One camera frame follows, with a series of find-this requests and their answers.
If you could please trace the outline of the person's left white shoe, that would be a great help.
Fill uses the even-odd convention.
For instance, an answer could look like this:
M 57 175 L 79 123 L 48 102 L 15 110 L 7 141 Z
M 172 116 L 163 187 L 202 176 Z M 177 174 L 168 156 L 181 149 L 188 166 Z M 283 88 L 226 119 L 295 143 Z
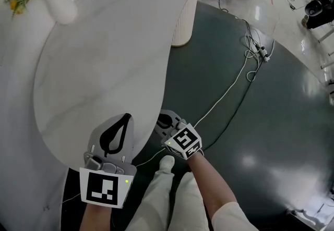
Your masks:
M 175 164 L 175 158 L 171 155 L 165 155 L 159 163 L 159 170 L 170 173 Z

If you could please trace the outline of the person's light trousers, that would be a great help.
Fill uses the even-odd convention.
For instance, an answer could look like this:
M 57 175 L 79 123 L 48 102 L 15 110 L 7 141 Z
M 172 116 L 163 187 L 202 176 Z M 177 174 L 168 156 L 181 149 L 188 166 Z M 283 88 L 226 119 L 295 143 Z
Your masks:
M 173 212 L 170 192 L 174 174 L 158 170 L 125 231 L 209 231 L 202 196 L 193 173 L 183 175 Z

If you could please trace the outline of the white curved table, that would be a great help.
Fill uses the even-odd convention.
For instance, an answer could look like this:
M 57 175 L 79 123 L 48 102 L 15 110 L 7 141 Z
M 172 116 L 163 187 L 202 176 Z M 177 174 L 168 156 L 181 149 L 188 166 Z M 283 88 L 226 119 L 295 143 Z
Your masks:
M 124 113 L 134 119 L 134 154 L 160 113 L 173 33 L 187 0 L 84 0 L 71 24 L 55 26 L 34 82 L 43 141 L 73 170 L 92 131 Z

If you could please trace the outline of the white plastic object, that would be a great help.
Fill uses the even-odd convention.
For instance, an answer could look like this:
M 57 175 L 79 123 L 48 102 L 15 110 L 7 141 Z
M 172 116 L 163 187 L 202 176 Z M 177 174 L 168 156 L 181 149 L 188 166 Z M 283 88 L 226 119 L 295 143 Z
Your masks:
M 287 210 L 287 215 L 299 220 L 312 231 L 334 230 L 334 203 L 323 203 L 315 211 L 291 208 Z

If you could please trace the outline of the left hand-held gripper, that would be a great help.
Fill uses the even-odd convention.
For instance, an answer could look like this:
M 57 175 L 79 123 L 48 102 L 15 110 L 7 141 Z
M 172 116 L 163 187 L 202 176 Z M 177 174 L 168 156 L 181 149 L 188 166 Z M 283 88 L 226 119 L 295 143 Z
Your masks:
M 130 113 L 114 116 L 92 131 L 83 156 L 85 166 L 79 169 L 83 202 L 123 208 L 137 173 L 130 164 L 133 147 L 134 119 Z

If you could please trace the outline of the person's left forearm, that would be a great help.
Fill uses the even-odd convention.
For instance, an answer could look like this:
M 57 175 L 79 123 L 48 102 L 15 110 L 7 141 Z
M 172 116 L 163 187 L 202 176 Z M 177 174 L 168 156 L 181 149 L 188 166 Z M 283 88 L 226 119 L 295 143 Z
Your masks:
M 112 209 L 88 203 L 79 231 L 111 231 Z

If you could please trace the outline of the person's right forearm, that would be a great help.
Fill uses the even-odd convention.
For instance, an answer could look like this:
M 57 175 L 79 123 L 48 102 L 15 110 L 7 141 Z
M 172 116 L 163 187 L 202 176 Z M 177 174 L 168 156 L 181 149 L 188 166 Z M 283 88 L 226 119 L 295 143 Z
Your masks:
M 187 163 L 195 177 L 210 218 L 213 218 L 225 204 L 237 202 L 229 185 L 201 153 L 196 152 Z

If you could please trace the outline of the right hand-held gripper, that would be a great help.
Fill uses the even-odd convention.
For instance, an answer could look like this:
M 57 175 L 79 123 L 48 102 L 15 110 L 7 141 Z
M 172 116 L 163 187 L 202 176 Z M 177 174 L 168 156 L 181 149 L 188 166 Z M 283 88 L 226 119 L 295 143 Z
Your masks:
M 191 124 L 187 124 L 171 110 L 161 110 L 159 122 L 156 123 L 156 133 L 161 137 L 162 145 L 171 153 L 187 160 L 196 152 L 201 151 L 200 135 Z

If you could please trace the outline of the grey seat-shaped device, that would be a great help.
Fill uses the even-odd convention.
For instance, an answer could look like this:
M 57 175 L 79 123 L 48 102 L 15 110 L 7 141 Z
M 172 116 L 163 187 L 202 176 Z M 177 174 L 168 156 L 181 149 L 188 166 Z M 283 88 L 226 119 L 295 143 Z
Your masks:
M 312 0 L 305 6 L 305 13 L 309 17 L 317 16 L 323 11 L 323 4 L 319 0 Z

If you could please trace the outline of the person's white printed shirt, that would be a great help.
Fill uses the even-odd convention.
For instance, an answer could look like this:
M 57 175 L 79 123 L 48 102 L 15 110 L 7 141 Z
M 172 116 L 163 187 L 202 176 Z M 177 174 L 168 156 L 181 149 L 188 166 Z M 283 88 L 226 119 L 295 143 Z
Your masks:
M 223 205 L 212 217 L 214 231 L 259 231 L 246 217 L 237 202 Z

